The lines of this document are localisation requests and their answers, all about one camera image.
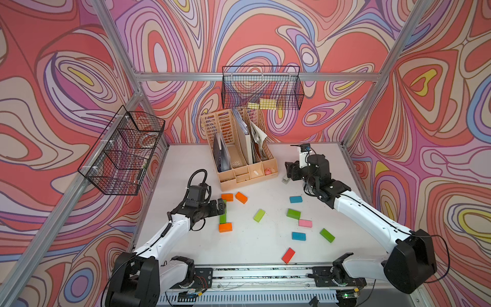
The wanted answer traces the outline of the orange block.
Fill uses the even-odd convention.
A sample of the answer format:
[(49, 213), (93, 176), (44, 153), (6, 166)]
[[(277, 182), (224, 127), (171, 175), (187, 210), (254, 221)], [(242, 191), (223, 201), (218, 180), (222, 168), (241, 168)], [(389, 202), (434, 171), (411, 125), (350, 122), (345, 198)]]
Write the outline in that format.
[(224, 193), (221, 195), (221, 198), (226, 202), (234, 201), (234, 195), (232, 193)]
[(233, 231), (232, 223), (219, 224), (219, 232), (220, 233), (226, 233), (226, 232), (232, 232), (232, 231)]
[(245, 196), (244, 194), (238, 192), (236, 193), (235, 195), (235, 198), (240, 202), (240, 203), (243, 203), (243, 204), (246, 204), (248, 202), (248, 197)]

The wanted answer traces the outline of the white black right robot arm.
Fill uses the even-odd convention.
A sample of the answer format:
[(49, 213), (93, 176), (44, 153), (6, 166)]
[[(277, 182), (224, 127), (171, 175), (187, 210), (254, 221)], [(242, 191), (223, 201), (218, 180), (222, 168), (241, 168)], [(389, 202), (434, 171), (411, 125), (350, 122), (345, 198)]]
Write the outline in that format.
[(285, 168), (289, 179), (303, 181), (306, 194), (350, 218), (386, 251), (384, 256), (374, 257), (345, 253), (332, 263), (334, 282), (344, 285), (358, 278), (371, 278), (387, 281), (400, 292), (411, 294), (437, 272), (431, 235), (391, 220), (348, 185), (333, 179), (325, 156), (308, 154), (298, 161), (286, 162)]

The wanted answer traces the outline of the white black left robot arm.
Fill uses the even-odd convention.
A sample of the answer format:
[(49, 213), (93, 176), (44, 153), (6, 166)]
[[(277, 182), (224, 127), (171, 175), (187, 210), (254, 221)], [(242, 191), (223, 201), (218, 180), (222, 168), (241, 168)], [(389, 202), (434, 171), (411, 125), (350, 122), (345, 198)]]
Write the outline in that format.
[(166, 259), (195, 224), (225, 213), (225, 202), (211, 196), (212, 188), (207, 184), (189, 186), (183, 200), (167, 213), (167, 223), (147, 243), (116, 259), (101, 306), (155, 306), (160, 295), (173, 286), (191, 287), (200, 280), (195, 277), (193, 259)]

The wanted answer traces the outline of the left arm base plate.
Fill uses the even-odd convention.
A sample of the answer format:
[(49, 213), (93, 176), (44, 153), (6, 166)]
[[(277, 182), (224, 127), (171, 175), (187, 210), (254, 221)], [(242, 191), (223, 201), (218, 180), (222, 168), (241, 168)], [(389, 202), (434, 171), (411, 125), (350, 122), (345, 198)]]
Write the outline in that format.
[(194, 275), (190, 280), (182, 281), (171, 289), (210, 289), (212, 287), (213, 280), (213, 268), (211, 267), (198, 267), (194, 271)]

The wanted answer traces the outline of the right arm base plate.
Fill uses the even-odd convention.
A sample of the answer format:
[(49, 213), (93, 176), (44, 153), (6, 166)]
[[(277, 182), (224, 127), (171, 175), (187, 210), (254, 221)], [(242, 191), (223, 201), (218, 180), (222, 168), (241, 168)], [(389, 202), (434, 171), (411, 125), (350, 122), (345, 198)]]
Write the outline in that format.
[(308, 278), (314, 280), (317, 287), (356, 287), (364, 288), (367, 282), (364, 278), (351, 278), (342, 267), (327, 266), (313, 267)]

